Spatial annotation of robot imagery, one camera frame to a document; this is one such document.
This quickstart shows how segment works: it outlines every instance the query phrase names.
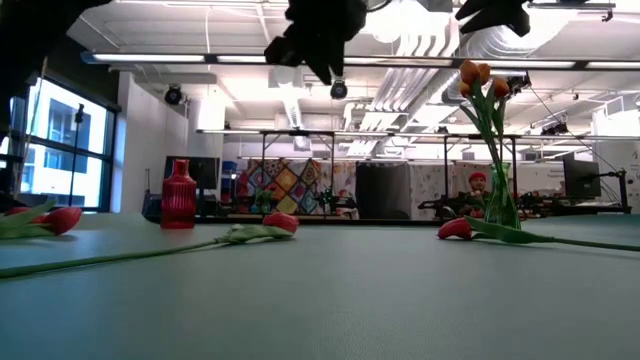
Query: ceiling light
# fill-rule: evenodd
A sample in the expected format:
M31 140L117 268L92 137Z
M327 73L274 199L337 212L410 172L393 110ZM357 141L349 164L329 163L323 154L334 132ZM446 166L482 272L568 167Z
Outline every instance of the ceiling light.
M441 137L445 137L445 134L395 133L394 136L399 136L399 137L419 137L419 138L441 138Z
M393 133L387 132L374 132L374 131L337 131L335 133L336 136L375 136L375 137L385 137L385 136L393 136Z
M92 54L98 62L128 63L204 63L204 55L171 54Z
M224 134L224 135L232 135L232 134L258 135L260 134L259 130L196 130L196 132L201 134Z
M216 56L221 64L242 63L242 64L266 64L264 55L218 55Z
M640 61L590 61L587 69L639 70Z
M345 57L345 65L378 65L378 66L406 66L406 67L450 67L452 59L428 58L428 57L398 57L398 56L375 56L375 57Z
M495 68L512 69L553 69L572 68L575 61L547 61L547 60L478 60Z

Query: security camera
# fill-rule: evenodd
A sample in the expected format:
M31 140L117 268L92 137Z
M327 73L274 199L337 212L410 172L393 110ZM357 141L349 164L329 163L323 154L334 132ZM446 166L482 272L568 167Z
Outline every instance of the security camera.
M333 86L331 86L331 98L334 100L342 100L347 97L347 85L345 85L344 80L336 79L333 82Z
M169 105L180 105L182 99L183 96L180 85L170 85L169 90L164 94L164 101Z

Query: black stand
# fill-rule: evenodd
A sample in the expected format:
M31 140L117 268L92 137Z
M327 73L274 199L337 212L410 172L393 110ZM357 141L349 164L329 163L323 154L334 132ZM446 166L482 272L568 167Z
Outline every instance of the black stand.
M591 179L602 178L602 177L615 177L618 178L618 184L620 186L620 206L623 208L623 212L625 214L631 213L631 208L629 207L629 199L627 198L627 172L625 170L620 171L610 171L608 173L603 174L594 174L589 176Z
M84 104L80 104L76 113L74 122L76 123L76 138L73 142L73 162L71 163L71 188L69 189L69 207L73 205L73 180L76 176L76 157L78 156L78 134L80 133L80 124L84 117Z

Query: window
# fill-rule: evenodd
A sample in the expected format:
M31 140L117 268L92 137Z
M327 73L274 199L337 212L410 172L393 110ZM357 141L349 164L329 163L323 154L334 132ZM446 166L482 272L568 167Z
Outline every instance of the window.
M57 206L108 211L114 113L48 80L31 87L28 99L24 124L31 142L21 192Z

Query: glass vase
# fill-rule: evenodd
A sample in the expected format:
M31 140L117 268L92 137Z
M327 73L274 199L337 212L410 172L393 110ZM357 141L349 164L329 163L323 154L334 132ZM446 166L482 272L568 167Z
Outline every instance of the glass vase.
M189 176L189 160L175 160L173 173L162 183L163 229L191 229L196 222L196 182Z
M511 191L509 190L510 163L491 166L491 198L484 213L484 221L513 229L520 229L520 218Z

